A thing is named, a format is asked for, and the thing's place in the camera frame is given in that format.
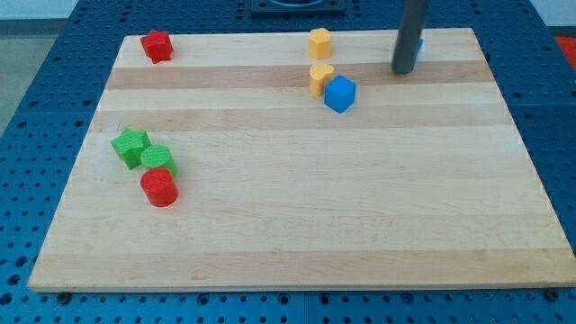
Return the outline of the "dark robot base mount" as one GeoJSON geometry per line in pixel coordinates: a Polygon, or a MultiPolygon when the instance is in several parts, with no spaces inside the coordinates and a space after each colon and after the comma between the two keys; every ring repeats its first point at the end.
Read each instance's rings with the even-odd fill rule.
{"type": "Polygon", "coordinates": [[[272,14],[342,14],[346,0],[249,0],[253,16],[272,14]]]}

